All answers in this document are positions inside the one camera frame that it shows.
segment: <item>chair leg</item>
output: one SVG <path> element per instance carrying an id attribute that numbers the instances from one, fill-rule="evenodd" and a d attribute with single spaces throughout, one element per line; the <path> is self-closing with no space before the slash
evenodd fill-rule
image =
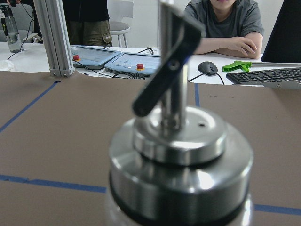
<path id="1" fill-rule="evenodd" d="M 118 36 L 118 44 L 119 44 L 119 47 L 122 47 L 122 44 L 121 44 L 121 37 L 120 35 L 117 35 Z"/>
<path id="2" fill-rule="evenodd" d="M 125 45 L 126 45 L 126 47 L 127 47 L 127 38 L 126 38 L 126 34 L 123 34 L 123 39 L 124 39 L 124 43 L 125 43 Z"/>

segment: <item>green tool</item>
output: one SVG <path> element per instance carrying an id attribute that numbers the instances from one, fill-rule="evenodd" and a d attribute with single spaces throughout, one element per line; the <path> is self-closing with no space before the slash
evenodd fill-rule
<path id="1" fill-rule="evenodd" d="M 222 71 L 223 72 L 231 72 L 234 71 L 236 69 L 241 69 L 244 72 L 248 72 L 249 71 L 249 67 L 251 67 L 252 63 L 251 62 L 245 62 L 245 61 L 234 61 L 234 63 L 223 66 L 222 67 Z"/>

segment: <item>keyboard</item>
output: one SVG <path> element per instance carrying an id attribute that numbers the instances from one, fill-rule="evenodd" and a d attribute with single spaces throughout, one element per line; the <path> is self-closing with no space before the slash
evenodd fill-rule
<path id="1" fill-rule="evenodd" d="M 255 72 L 228 73 L 226 75 L 234 84 L 262 84 L 266 82 L 280 82 L 294 79 L 301 81 L 301 67 L 281 68 Z"/>

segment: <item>person's neck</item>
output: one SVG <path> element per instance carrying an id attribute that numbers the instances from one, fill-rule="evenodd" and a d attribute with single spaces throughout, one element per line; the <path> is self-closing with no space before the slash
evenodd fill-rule
<path id="1" fill-rule="evenodd" d="M 228 18 L 228 16 L 231 14 L 232 10 L 233 10 L 233 5 L 231 7 L 229 7 L 228 9 L 225 10 L 218 10 L 216 8 L 213 7 L 216 19 L 218 22 L 222 22 L 225 19 Z"/>

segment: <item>blue tape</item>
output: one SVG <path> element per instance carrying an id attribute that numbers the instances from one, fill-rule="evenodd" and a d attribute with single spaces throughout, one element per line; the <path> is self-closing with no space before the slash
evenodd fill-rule
<path id="1" fill-rule="evenodd" d="M 59 188 L 88 191 L 88 192 L 98 192 L 98 193 L 106 192 L 106 187 L 81 185 L 81 184 L 58 182 L 58 181 L 51 181 L 51 180 L 39 180 L 39 179 L 29 180 L 28 178 L 5 176 L 5 175 L 0 175 L 0 181 L 10 181 L 10 182 L 39 185 L 39 186 L 59 187 Z"/>
<path id="2" fill-rule="evenodd" d="M 44 96 L 46 93 L 48 93 L 57 83 L 61 81 L 55 81 L 47 90 L 42 92 L 38 97 L 36 97 L 33 101 L 31 101 L 25 108 L 23 108 L 21 111 L 19 111 L 14 117 L 12 117 L 7 123 L 5 123 L 0 128 L 0 133 L 5 130 L 11 123 L 13 123 L 14 120 L 16 120 L 21 114 L 23 114 L 28 108 L 30 108 L 34 103 L 36 103 L 39 99 L 41 99 L 42 96 Z"/>
<path id="3" fill-rule="evenodd" d="M 280 214 L 301 216 L 301 209 L 297 209 L 297 208 L 255 204 L 254 209 L 255 209 L 255 211 L 261 211 L 261 212 L 280 213 Z"/>
<path id="4" fill-rule="evenodd" d="M 196 106 L 200 107 L 199 94 L 198 94 L 198 84 L 197 83 L 194 83 L 194 95 L 195 95 L 195 100 L 196 100 Z"/>

